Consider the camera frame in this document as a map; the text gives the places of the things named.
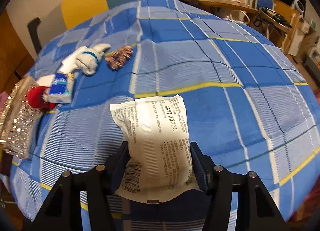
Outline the white printed plastic packet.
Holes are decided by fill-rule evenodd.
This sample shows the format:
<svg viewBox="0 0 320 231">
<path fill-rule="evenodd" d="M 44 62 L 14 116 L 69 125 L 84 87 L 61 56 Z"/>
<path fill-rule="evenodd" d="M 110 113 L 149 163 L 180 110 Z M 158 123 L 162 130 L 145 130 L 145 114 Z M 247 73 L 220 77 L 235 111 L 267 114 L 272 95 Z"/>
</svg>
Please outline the white printed plastic packet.
<svg viewBox="0 0 320 231">
<path fill-rule="evenodd" d="M 139 203 L 163 203 L 199 188 L 181 96 L 139 98 L 112 104 L 110 111 L 130 154 L 117 195 Z"/>
</svg>

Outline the red soft cloth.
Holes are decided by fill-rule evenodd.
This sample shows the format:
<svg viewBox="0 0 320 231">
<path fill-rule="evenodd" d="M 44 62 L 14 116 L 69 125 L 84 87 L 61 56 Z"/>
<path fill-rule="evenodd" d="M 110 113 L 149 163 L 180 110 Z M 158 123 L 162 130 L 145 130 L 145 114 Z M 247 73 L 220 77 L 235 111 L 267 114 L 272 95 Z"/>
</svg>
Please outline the red soft cloth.
<svg viewBox="0 0 320 231">
<path fill-rule="evenodd" d="M 50 87 L 36 86 L 31 88 L 27 93 L 27 101 L 29 105 L 41 111 L 52 110 L 56 104 L 48 102 L 47 93 Z"/>
</svg>

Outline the blue tissue pack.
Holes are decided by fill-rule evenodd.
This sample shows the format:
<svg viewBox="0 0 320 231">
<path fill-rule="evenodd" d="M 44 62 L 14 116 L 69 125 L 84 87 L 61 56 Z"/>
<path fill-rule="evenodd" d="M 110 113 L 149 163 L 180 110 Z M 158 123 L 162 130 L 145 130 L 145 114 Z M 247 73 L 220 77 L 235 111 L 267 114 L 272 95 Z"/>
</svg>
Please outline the blue tissue pack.
<svg viewBox="0 0 320 231">
<path fill-rule="evenodd" d="M 72 73 L 56 73 L 47 93 L 49 103 L 69 104 L 72 101 L 74 75 Z"/>
</svg>

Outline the white knitted sock blue band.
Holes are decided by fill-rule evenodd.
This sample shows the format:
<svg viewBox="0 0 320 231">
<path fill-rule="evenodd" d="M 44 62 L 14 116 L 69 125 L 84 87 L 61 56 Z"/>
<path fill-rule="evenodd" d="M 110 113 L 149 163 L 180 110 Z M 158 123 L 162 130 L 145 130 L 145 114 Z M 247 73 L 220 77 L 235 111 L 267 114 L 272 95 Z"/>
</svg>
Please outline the white knitted sock blue band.
<svg viewBox="0 0 320 231">
<path fill-rule="evenodd" d="M 76 68 L 81 70 L 85 75 L 91 76 L 97 71 L 104 53 L 111 48 L 110 44 L 97 44 L 92 48 L 86 47 L 76 55 Z"/>
</svg>

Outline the brown satin scrunchie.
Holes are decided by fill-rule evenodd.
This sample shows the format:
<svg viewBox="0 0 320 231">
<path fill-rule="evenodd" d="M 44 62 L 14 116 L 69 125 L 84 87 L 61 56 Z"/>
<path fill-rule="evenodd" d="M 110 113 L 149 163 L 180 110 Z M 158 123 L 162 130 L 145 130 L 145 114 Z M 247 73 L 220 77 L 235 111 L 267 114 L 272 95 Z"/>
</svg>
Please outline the brown satin scrunchie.
<svg viewBox="0 0 320 231">
<path fill-rule="evenodd" d="M 116 51 L 106 53 L 104 58 L 109 68 L 113 71 L 117 71 L 124 67 L 126 62 L 131 59 L 133 54 L 133 48 L 129 45 L 124 45 Z"/>
</svg>

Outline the white tissue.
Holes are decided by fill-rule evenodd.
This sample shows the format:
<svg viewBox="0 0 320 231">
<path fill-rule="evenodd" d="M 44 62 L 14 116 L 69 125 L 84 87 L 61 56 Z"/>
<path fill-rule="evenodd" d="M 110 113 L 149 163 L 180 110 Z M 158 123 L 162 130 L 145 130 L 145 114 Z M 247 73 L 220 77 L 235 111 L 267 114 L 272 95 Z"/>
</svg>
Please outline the white tissue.
<svg viewBox="0 0 320 231">
<path fill-rule="evenodd" d="M 69 56 L 67 56 L 63 61 L 61 61 L 61 66 L 58 69 L 58 73 L 69 73 L 73 72 L 74 70 L 77 70 L 78 67 L 75 64 L 75 59 L 76 56 L 79 55 L 80 53 L 84 52 L 87 50 L 88 47 L 86 46 L 81 46 L 77 50 L 75 50 L 73 53 L 71 53 Z M 55 73 L 49 74 L 46 76 L 41 76 L 36 82 L 40 86 L 50 86 L 53 78 L 55 76 Z"/>
</svg>

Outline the glittery silver box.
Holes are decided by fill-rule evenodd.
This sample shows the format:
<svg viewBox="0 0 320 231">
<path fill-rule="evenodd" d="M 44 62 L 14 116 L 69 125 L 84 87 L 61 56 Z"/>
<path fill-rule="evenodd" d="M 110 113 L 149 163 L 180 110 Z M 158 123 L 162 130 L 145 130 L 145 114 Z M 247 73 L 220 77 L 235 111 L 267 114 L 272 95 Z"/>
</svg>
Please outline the glittery silver box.
<svg viewBox="0 0 320 231">
<path fill-rule="evenodd" d="M 19 159 L 29 159 L 31 138 L 42 115 L 27 100 L 29 90 L 37 86 L 31 76 L 21 79 L 11 90 L 1 114 L 1 149 Z"/>
</svg>

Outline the blue plaid tablecloth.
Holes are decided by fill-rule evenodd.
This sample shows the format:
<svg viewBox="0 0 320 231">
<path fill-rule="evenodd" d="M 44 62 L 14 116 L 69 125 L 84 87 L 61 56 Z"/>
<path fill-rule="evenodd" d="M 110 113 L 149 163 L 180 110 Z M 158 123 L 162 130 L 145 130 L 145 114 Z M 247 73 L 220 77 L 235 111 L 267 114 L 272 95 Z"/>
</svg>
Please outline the blue plaid tablecloth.
<svg viewBox="0 0 320 231">
<path fill-rule="evenodd" d="M 255 171 L 288 220 L 319 177 L 319 103 L 291 61 L 256 30 L 177 0 L 138 0 L 67 30 L 41 50 L 29 75 L 58 70 L 81 46 L 128 44 L 119 71 L 102 62 L 78 74 L 71 104 L 43 116 L 31 159 L 15 158 L 10 187 L 33 220 L 66 170 L 103 163 L 123 141 L 110 105 L 179 94 L 189 137 L 231 172 Z"/>
</svg>

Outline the wooden side table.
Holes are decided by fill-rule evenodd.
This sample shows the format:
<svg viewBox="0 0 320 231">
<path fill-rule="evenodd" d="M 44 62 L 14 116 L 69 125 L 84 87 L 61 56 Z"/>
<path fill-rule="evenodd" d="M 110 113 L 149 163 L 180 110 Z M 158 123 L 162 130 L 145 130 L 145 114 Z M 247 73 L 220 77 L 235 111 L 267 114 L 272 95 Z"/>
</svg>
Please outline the wooden side table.
<svg viewBox="0 0 320 231">
<path fill-rule="evenodd" d="M 183 3 L 200 8 L 209 13 L 214 13 L 214 9 L 227 9 L 229 11 L 242 11 L 245 12 L 251 19 L 255 15 L 260 15 L 263 21 L 268 22 L 275 28 L 279 29 L 285 34 L 289 34 L 292 31 L 292 27 L 285 26 L 274 20 L 271 16 L 264 13 L 261 9 L 257 10 L 245 3 L 235 2 L 231 0 L 180 0 Z"/>
</svg>

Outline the blue folding chair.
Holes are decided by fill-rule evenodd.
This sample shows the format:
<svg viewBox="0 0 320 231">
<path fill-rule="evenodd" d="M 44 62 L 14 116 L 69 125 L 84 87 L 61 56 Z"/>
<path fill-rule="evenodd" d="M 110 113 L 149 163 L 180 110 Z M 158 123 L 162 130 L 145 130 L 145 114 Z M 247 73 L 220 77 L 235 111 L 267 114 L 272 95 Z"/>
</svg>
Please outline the blue folding chair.
<svg viewBox="0 0 320 231">
<path fill-rule="evenodd" d="M 260 9 L 262 7 L 268 9 L 274 9 L 274 1 L 273 0 L 255 0 L 255 9 Z"/>
</svg>

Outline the grey yellow teal chair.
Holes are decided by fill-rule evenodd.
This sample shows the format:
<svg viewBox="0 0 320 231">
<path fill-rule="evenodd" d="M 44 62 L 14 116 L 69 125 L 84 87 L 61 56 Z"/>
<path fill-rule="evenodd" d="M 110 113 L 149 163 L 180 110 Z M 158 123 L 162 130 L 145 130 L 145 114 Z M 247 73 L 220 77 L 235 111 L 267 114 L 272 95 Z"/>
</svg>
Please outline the grey yellow teal chair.
<svg viewBox="0 0 320 231">
<path fill-rule="evenodd" d="M 109 9 L 135 0 L 63 0 L 45 17 L 36 17 L 28 25 L 29 35 L 39 54 L 43 46 L 79 24 Z"/>
</svg>

